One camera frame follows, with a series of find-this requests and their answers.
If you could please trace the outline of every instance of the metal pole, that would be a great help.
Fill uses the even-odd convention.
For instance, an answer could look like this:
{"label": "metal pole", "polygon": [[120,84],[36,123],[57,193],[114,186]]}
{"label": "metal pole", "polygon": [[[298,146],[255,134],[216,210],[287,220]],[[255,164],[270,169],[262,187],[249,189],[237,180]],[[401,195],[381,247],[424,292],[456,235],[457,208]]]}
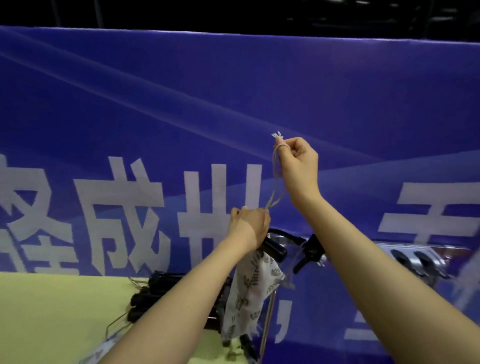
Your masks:
{"label": "metal pole", "polygon": [[272,292],[272,294],[270,295],[270,302],[268,303],[267,317],[265,318],[265,327],[262,335],[262,342],[260,343],[260,359],[258,361],[258,364],[262,364],[262,360],[264,358],[265,346],[267,345],[268,338],[268,329],[270,328],[270,320],[272,318],[273,306],[275,304],[276,291],[277,289]]}

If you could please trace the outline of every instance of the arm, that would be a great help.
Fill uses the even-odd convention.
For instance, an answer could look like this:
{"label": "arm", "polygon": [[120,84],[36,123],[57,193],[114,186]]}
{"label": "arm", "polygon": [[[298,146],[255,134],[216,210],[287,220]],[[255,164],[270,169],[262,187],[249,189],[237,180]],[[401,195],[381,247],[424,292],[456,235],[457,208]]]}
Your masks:
{"label": "arm", "polygon": [[234,208],[225,240],[154,304],[101,364],[187,363],[227,276],[260,246],[269,224],[263,209]]}
{"label": "arm", "polygon": [[480,363],[480,328],[322,198],[318,155],[307,142],[293,138],[277,143],[291,148],[279,147],[278,152],[293,204],[396,363]]}

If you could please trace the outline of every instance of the forearm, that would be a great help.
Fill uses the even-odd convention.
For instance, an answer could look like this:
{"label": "forearm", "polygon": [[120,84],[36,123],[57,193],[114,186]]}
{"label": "forearm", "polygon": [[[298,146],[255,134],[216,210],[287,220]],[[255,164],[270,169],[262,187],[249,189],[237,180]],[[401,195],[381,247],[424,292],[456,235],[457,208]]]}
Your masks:
{"label": "forearm", "polygon": [[397,363],[478,363],[480,329],[390,258],[320,195],[300,211]]}
{"label": "forearm", "polygon": [[220,243],[133,325],[102,364],[188,362],[222,285],[243,254],[234,244]]}

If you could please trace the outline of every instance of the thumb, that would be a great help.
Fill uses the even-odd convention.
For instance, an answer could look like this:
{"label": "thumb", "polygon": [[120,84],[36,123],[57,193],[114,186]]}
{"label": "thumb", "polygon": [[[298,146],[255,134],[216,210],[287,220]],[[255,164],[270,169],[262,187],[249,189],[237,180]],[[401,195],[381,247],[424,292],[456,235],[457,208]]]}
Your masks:
{"label": "thumb", "polygon": [[275,142],[275,148],[276,152],[278,153],[278,157],[280,158],[280,163],[282,165],[290,163],[292,159],[295,159],[292,151],[290,150],[290,147],[287,145],[287,143],[285,143],[285,140],[283,140],[283,138],[277,138]]}

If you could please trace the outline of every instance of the dark background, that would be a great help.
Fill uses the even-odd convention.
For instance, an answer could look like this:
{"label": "dark background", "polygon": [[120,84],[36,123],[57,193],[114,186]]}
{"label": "dark background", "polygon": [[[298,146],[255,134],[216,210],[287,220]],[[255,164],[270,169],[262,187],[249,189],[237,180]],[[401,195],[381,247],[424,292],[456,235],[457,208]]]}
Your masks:
{"label": "dark background", "polygon": [[0,24],[480,41],[480,0],[15,0]]}

